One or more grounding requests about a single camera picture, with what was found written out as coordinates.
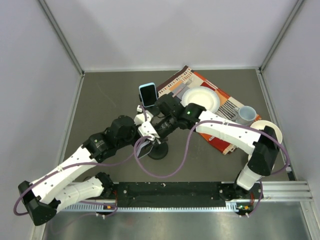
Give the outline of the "black phone stand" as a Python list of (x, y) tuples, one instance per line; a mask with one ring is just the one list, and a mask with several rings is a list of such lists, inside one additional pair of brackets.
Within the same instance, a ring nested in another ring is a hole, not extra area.
[(154, 116), (158, 116), (160, 114), (160, 110), (157, 106), (155, 106), (156, 101), (159, 98), (158, 93), (147, 93), (147, 94), (139, 94), (140, 105), (142, 105), (145, 109), (150, 111)]
[(161, 160), (167, 156), (168, 152), (169, 146), (166, 142), (163, 142), (161, 144), (153, 146), (147, 155), (153, 160)]

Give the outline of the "purple case phone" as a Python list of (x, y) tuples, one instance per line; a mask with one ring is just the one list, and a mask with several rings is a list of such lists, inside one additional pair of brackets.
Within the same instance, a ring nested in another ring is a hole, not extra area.
[(149, 140), (140, 143), (136, 151), (137, 158), (143, 158), (144, 156), (148, 155), (152, 149), (153, 144)]

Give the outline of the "blue case phone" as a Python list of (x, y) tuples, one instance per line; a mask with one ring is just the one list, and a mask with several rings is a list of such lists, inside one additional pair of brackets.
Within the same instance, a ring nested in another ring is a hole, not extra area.
[(154, 82), (142, 84), (138, 87), (141, 102), (145, 108), (152, 107), (158, 100), (158, 92)]

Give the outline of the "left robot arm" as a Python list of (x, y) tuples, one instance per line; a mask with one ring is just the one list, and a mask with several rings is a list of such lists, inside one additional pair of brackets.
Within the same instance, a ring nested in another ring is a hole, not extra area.
[(75, 179), (89, 169), (113, 157), (119, 149), (133, 146), (142, 129), (151, 126), (153, 115), (140, 113), (131, 118), (121, 115), (103, 132), (91, 135), (67, 160), (45, 176), (18, 185), (23, 203), (35, 226), (50, 221), (66, 207), (81, 201), (114, 194), (114, 183), (107, 173), (99, 172), (83, 182)]

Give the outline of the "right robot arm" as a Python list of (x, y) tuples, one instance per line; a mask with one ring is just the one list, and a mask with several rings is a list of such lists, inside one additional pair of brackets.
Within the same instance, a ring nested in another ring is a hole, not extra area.
[(226, 201), (247, 197), (254, 184), (270, 176), (282, 142), (280, 129), (270, 121), (258, 120), (244, 126), (190, 103), (183, 106), (171, 95), (165, 94), (155, 106), (164, 119), (154, 125), (160, 138), (165, 138), (177, 128), (189, 129), (228, 142), (248, 154), (248, 162), (239, 172), (233, 186), (221, 186), (220, 197)]

